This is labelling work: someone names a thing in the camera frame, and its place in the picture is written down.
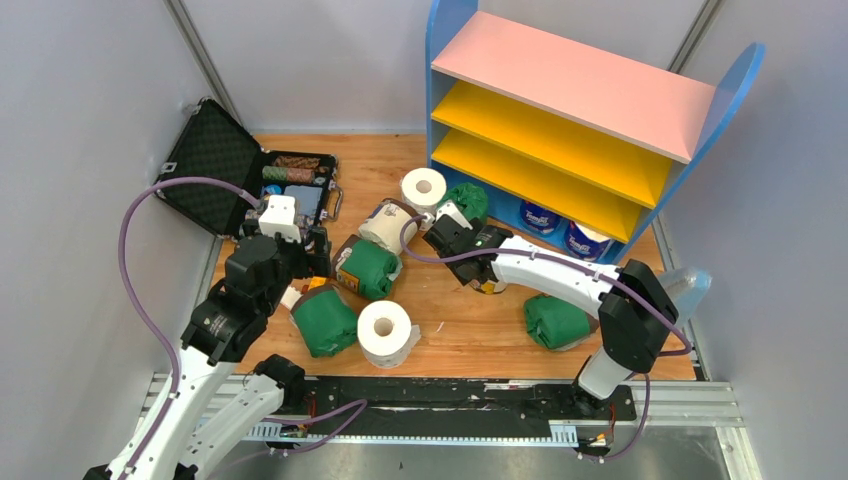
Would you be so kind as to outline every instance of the wooden floor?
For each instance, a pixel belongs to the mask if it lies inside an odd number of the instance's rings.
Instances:
[[[325,223],[335,246],[355,233],[383,198],[400,198],[399,183],[403,175],[426,164],[423,135],[258,135],[256,138],[263,147],[272,150],[338,156],[344,203],[339,220]],[[434,255],[420,236],[410,246],[417,253]],[[224,245],[216,280],[223,275],[223,261],[232,251],[233,244]],[[630,255],[655,270],[662,269],[651,231],[639,239]],[[522,306],[538,292],[510,286],[500,295],[486,296],[460,287],[443,265],[401,258],[403,271],[388,299],[407,310],[413,323],[420,325],[422,336],[401,366],[391,370],[374,367],[358,344],[332,358],[312,358],[289,321],[288,311],[281,306],[238,371],[248,372],[260,360],[277,353],[303,367],[308,375],[574,378],[586,358],[600,345],[596,334],[570,351],[549,352],[536,345],[524,329]],[[343,295],[356,312],[367,304],[365,299],[347,290],[343,290]],[[442,322],[444,325],[437,332]],[[665,349],[677,348],[680,342],[670,336]],[[695,378],[685,356],[659,359],[651,376],[657,380]]]

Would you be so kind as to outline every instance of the label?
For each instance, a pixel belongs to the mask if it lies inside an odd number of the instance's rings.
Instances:
[[[222,314],[217,314],[214,319],[204,318],[203,326],[206,330],[219,340],[227,340],[232,332],[227,327],[229,319]]]
[[[352,253],[353,249],[350,247],[345,248],[339,253],[339,263],[336,264],[336,280],[354,292],[359,292],[359,277],[342,270],[344,262],[350,258]]]
[[[527,228],[537,231],[542,235],[553,233],[559,226],[560,220],[562,220],[562,217],[556,213],[526,200],[521,202],[520,215]]]
[[[611,240],[593,240],[577,223],[570,221],[565,230],[565,250],[571,256],[581,260],[594,261],[600,258],[610,246]]]

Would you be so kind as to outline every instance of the paper towel roll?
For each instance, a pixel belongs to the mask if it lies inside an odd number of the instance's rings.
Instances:
[[[412,240],[417,229],[413,228],[412,225],[406,229],[403,244],[400,243],[400,230],[415,215],[417,215],[415,209],[400,200],[383,199],[374,213],[359,226],[359,236],[369,242],[376,243],[395,255],[400,255],[400,252],[403,251],[403,245]],[[417,227],[421,228],[422,222],[418,221],[417,223]]]
[[[448,191],[445,177],[431,168],[416,168],[400,182],[403,201],[419,214],[436,213],[436,207]]]
[[[388,300],[371,303],[362,310],[356,334],[365,358],[379,368],[403,363],[421,339],[421,329],[412,325],[406,310]]]

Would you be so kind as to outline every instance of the green cloth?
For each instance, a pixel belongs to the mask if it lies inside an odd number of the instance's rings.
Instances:
[[[586,312],[556,297],[536,295],[524,302],[527,334],[539,345],[554,350],[591,333]]]
[[[483,225],[486,224],[486,218],[489,216],[489,197],[481,187],[473,183],[460,183],[448,190],[440,205],[448,200],[453,200],[463,217],[468,220],[476,218]]]
[[[262,167],[262,178],[265,180],[276,180],[284,182],[288,175],[288,168],[285,167]]]
[[[357,315],[335,288],[304,300],[292,317],[315,358],[332,357],[356,343]]]
[[[368,300],[382,300],[400,273],[400,258],[377,245],[358,239],[347,258],[336,265],[336,280]]]

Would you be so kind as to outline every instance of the yellow shelf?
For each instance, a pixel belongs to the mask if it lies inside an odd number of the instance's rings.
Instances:
[[[642,207],[541,163],[451,130],[433,160],[580,222],[618,241],[630,240]]]
[[[527,157],[515,165],[539,162],[649,208],[671,169],[668,157],[462,81],[432,118]]]

